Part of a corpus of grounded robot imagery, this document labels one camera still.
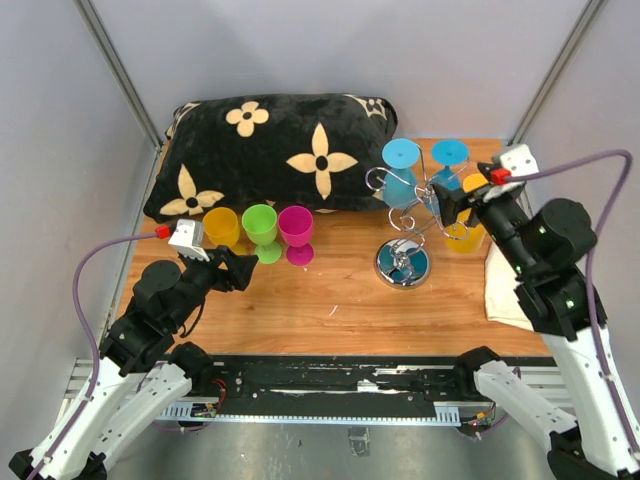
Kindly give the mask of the magenta plastic goblet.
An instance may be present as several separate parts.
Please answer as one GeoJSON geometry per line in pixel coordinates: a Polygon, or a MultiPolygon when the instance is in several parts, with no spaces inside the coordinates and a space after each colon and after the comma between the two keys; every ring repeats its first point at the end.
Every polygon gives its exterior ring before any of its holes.
{"type": "Polygon", "coordinates": [[[310,244],[314,233],[311,211],[297,205],[283,209],[278,216],[278,228],[287,244],[287,260],[295,266],[308,265],[314,258],[310,244]]]}

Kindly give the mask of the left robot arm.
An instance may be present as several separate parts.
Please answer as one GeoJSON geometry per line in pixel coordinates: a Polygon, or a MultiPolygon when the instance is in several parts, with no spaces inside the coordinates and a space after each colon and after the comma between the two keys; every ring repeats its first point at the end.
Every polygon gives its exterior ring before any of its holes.
{"type": "Polygon", "coordinates": [[[203,349],[176,345],[174,337],[210,291],[245,290],[258,258],[218,247],[181,259],[143,271],[63,419],[38,446],[10,460],[18,478],[104,479],[168,406],[188,393],[225,387],[203,349]]]}

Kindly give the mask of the yellow plastic goblet front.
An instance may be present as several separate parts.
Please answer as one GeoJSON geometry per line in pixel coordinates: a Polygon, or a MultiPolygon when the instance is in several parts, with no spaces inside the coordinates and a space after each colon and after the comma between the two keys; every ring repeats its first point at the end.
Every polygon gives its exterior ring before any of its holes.
{"type": "MultiPolygon", "coordinates": [[[[465,193],[475,190],[488,183],[481,173],[467,176],[462,182],[465,193]]],[[[469,227],[466,222],[471,214],[470,209],[462,211],[457,217],[457,223],[446,228],[449,237],[445,237],[445,245],[452,251],[467,254],[477,251],[482,245],[486,231],[481,224],[469,227]]]]}

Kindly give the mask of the chrome wine glass rack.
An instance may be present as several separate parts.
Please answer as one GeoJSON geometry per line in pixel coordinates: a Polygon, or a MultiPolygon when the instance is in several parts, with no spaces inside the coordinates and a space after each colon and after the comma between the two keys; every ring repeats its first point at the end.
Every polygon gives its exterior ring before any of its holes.
{"type": "Polygon", "coordinates": [[[382,167],[369,169],[365,174],[366,186],[386,204],[389,224],[398,232],[397,237],[378,249],[374,270],[386,285],[402,290],[416,288],[429,277],[431,260],[425,248],[426,232],[433,226],[442,226],[439,214],[434,216],[424,204],[426,191],[423,171],[426,171],[426,162],[423,149],[419,148],[420,160],[412,168],[417,178],[416,199],[406,208],[391,208],[383,200],[384,177],[388,172],[385,163],[382,167]]]}

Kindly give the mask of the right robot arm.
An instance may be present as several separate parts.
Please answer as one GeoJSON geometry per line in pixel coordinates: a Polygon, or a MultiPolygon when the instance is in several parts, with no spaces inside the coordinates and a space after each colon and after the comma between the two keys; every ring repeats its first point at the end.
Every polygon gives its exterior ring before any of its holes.
{"type": "Polygon", "coordinates": [[[487,347],[458,357],[455,392],[496,402],[543,450],[557,479],[636,479],[639,423],[618,384],[607,317],[588,272],[577,266],[597,243],[591,219],[573,200],[556,198],[528,217],[506,186],[511,168],[483,164],[487,184],[466,192],[435,184],[442,223],[467,211],[516,275],[515,295],[561,373],[573,407],[555,407],[487,347]]]}

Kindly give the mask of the blue plastic goblet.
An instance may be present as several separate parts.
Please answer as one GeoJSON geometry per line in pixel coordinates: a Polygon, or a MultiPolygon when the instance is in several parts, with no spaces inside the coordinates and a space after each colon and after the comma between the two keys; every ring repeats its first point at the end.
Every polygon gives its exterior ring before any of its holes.
{"type": "Polygon", "coordinates": [[[431,185],[438,184],[449,190],[459,189],[461,187],[459,173],[468,166],[470,151],[468,146],[460,140],[445,139],[435,143],[431,148],[431,156],[441,169],[431,176],[423,171],[426,191],[424,204],[434,216],[437,216],[439,205],[431,185]]]}
{"type": "Polygon", "coordinates": [[[384,177],[383,200],[391,208],[406,208],[415,199],[417,178],[412,170],[420,160],[419,146],[405,138],[389,141],[382,150],[388,167],[384,177]]]}

